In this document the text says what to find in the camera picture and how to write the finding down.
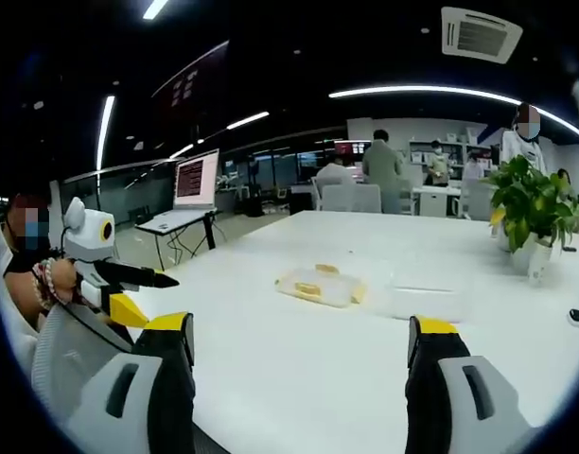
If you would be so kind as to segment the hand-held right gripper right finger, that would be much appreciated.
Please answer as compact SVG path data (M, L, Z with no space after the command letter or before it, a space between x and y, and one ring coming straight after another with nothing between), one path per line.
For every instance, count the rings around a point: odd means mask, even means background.
M486 358L471 355L451 323L411 316L409 326L405 451L523 451L532 427L504 375Z

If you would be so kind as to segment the person's left hand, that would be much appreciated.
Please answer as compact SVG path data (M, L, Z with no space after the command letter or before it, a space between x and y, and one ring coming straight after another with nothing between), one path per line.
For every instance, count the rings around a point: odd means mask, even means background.
M68 304L79 298L78 276L71 261L54 260L51 265L51 276L54 291L62 303Z

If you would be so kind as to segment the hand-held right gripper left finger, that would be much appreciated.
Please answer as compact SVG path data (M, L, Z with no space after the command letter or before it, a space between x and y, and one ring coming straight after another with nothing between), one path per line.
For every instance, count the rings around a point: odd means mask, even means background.
M85 453L193 453L193 315L157 317L87 381L65 423Z

